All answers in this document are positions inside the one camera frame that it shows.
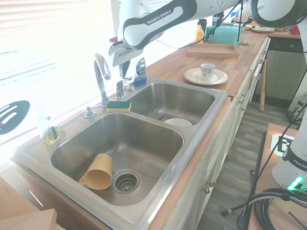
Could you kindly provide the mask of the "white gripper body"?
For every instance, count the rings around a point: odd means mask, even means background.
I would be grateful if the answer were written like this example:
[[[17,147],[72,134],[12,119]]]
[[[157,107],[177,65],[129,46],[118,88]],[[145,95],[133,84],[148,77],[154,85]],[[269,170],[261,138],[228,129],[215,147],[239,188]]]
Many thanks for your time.
[[[131,59],[141,55],[143,49],[136,50],[131,48],[125,42],[113,43],[109,49],[109,56],[113,67],[119,66]]]

